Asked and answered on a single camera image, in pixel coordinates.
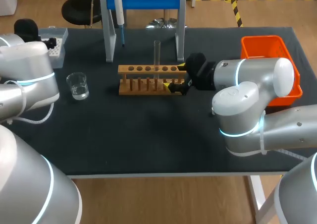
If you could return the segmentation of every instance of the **wooden test tube rack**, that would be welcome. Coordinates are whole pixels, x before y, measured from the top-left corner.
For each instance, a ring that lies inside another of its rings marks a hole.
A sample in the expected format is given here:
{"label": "wooden test tube rack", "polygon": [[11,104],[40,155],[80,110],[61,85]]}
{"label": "wooden test tube rack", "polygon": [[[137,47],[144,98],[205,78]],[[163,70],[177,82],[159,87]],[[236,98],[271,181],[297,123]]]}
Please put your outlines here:
{"label": "wooden test tube rack", "polygon": [[[186,71],[180,71],[176,65],[119,65],[120,95],[181,95],[180,92],[171,93],[163,83],[183,83]],[[153,79],[154,74],[172,75],[170,79]],[[140,75],[146,78],[127,78],[127,75]]]}

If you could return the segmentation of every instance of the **glowing blue ring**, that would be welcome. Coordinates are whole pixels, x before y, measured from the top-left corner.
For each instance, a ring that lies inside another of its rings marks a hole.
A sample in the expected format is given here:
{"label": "glowing blue ring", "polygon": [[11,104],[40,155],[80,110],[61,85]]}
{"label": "glowing blue ring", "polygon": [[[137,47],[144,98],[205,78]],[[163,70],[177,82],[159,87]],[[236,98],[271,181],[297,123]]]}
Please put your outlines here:
{"label": "glowing blue ring", "polygon": [[313,184],[314,184],[316,192],[317,192],[317,180],[316,180],[316,174],[315,174],[315,159],[316,159],[316,155],[317,155],[317,153],[314,154],[314,157],[312,159],[311,170],[312,170]]}
{"label": "glowing blue ring", "polygon": [[34,83],[34,82],[38,82],[38,81],[41,81],[41,80],[45,80],[45,79],[48,79],[48,78],[51,78],[55,75],[55,73],[53,72],[52,74],[49,74],[47,76],[44,76],[44,77],[41,77],[41,78],[37,78],[37,79],[30,79],[30,80],[17,80],[17,82],[19,84],[29,84],[29,83]]}
{"label": "glowing blue ring", "polygon": [[253,127],[250,131],[247,131],[247,132],[241,133],[241,134],[232,135],[232,134],[224,133],[220,128],[219,128],[219,130],[220,130],[220,132],[221,132],[223,135],[225,135],[225,136],[229,136],[229,137],[239,137],[239,136],[245,136],[245,135],[248,135],[248,134],[250,134],[250,133],[252,133],[252,132],[254,132],[254,131],[257,131],[258,128],[259,128],[259,122],[257,122],[256,126]]}
{"label": "glowing blue ring", "polygon": [[237,67],[237,70],[236,70],[236,86],[238,86],[238,74],[239,74],[239,69],[240,69],[240,66],[241,64],[245,61],[246,59],[243,59],[242,61],[239,62],[238,64],[238,67]]}
{"label": "glowing blue ring", "polygon": [[42,206],[42,209],[40,210],[39,214],[37,215],[37,217],[35,218],[35,220],[32,222],[32,224],[37,224],[39,222],[39,220],[41,219],[41,217],[43,216],[46,208],[48,207],[49,205],[49,202],[51,200],[51,197],[52,197],[52,193],[53,193],[53,187],[54,187],[54,173],[53,173],[53,168],[50,164],[50,162],[44,157],[44,160],[48,163],[49,165],[49,168],[50,168],[50,173],[51,173],[51,181],[50,181],[50,188],[49,188],[49,193],[48,193],[48,196],[45,200],[45,203],[43,204]]}

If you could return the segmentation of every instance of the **black tabletop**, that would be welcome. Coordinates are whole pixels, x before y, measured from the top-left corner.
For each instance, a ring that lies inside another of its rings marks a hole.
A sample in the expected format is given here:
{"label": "black tabletop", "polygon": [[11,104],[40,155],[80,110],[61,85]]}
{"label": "black tabletop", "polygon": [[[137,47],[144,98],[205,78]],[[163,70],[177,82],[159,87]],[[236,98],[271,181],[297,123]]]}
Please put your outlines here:
{"label": "black tabletop", "polygon": [[[125,31],[114,62],[105,63],[102,30],[69,29],[64,67],[55,70],[60,99],[41,125],[15,121],[9,128],[67,175],[186,172],[288,171],[300,160],[270,151],[236,157],[225,147],[216,118],[214,92],[192,88],[187,96],[119,96],[118,64],[152,64],[153,41],[161,41],[161,64],[177,64],[175,31]],[[185,58],[203,52],[208,60],[240,58],[243,36],[279,35],[301,75],[303,96],[293,106],[317,103],[316,77],[292,28],[227,28],[185,31]],[[75,101],[66,84],[72,72],[87,75],[89,97]],[[24,114],[41,119],[48,108]],[[310,156],[317,149],[293,152]]]}

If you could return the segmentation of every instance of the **orange plastic bin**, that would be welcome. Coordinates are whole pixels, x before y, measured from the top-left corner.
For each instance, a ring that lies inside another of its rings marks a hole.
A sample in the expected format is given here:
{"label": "orange plastic bin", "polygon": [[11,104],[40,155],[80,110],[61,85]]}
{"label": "orange plastic bin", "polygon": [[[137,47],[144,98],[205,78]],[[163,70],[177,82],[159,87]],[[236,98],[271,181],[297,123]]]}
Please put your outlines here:
{"label": "orange plastic bin", "polygon": [[295,77],[292,91],[286,97],[274,99],[269,103],[269,106],[289,106],[302,96],[299,72],[282,38],[275,35],[243,37],[241,44],[241,59],[283,57],[292,62]]}

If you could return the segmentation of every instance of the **water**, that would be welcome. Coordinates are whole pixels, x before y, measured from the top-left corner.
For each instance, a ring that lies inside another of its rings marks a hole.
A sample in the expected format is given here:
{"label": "water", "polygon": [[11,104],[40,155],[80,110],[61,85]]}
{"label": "water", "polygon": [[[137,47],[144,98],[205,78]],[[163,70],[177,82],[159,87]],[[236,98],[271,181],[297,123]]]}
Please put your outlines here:
{"label": "water", "polygon": [[86,83],[80,83],[71,87],[71,93],[76,100],[84,100],[88,97],[89,91]]}

